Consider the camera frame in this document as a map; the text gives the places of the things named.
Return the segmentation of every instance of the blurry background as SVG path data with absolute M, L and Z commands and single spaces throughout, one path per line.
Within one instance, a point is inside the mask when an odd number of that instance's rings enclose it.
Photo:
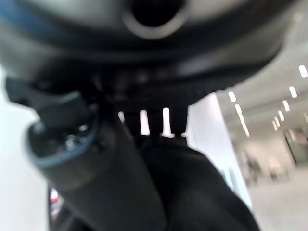
M 308 230 L 308 2 L 274 62 L 217 93 L 263 231 Z

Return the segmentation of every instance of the black plastic housing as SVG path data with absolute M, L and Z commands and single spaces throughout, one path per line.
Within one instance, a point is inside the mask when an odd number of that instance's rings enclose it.
M 165 212 L 134 141 L 117 119 L 94 122 L 84 141 L 65 149 L 39 124 L 29 128 L 32 163 L 67 206 L 97 231 L 163 231 Z

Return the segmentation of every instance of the ceiling light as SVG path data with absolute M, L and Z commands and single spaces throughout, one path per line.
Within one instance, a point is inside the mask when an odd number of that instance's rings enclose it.
M 274 120 L 276 122 L 277 127 L 279 128 L 280 127 L 279 119 L 275 116 Z
M 151 134 L 146 110 L 140 111 L 140 134 L 143 136 L 149 136 Z
M 284 100 L 283 102 L 283 105 L 284 105 L 284 109 L 286 112 L 289 112 L 290 111 L 290 106 L 288 104 L 288 101 L 287 100 Z
M 273 124 L 273 126 L 274 126 L 274 130 L 275 130 L 275 131 L 277 131 L 277 130 L 278 130 L 278 128 L 277 128 L 277 125 L 276 125 L 275 121 L 273 120 L 271 123 L 272 123 L 272 124 Z
M 280 120 L 284 121 L 284 115 L 283 115 L 282 111 L 278 111 L 278 115 L 280 117 Z
M 124 112 L 118 112 L 119 119 L 121 120 L 122 123 L 125 123 L 125 117 L 124 117 Z
M 244 118 L 243 114 L 239 114 L 239 118 L 240 118 L 241 124 L 244 124 L 245 118 Z
M 295 87 L 289 86 L 289 90 L 290 90 L 292 98 L 296 98 L 297 97 L 297 92 L 295 90 Z
M 246 136 L 247 136 L 247 137 L 250 137 L 250 134 L 249 134 L 249 131 L 248 131 L 248 128 L 247 128 L 246 124 L 243 123 L 242 126 L 243 126 L 243 130 L 244 130 L 245 133 L 246 133 Z
M 304 117 L 305 117 L 306 123 L 308 123 L 308 116 L 306 112 L 304 113 Z
M 307 69 L 304 65 L 300 65 L 298 67 L 300 75 L 302 76 L 302 78 L 307 78 L 308 77 L 308 73 L 307 73 Z
M 234 103 L 236 101 L 236 97 L 235 97 L 234 92 L 233 91 L 229 91 L 228 95 L 230 97 L 231 102 Z
M 242 113 L 242 109 L 241 109 L 241 106 L 239 104 L 235 105 L 235 109 L 236 109 L 237 114 L 241 114 Z

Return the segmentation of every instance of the white wall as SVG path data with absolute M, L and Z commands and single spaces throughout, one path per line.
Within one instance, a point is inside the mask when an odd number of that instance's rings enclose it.
M 216 94 L 210 94 L 190 107 L 187 137 L 189 146 L 205 154 L 219 170 L 232 171 L 236 193 L 252 209 Z
M 47 183 L 28 162 L 25 129 L 33 111 L 6 99 L 0 69 L 0 230 L 47 231 Z
M 279 131 L 251 136 L 235 144 L 234 148 L 239 159 L 243 159 L 243 152 L 256 158 L 265 175 L 269 173 L 269 158 L 271 157 L 276 157 L 287 170 L 295 168 L 284 134 Z

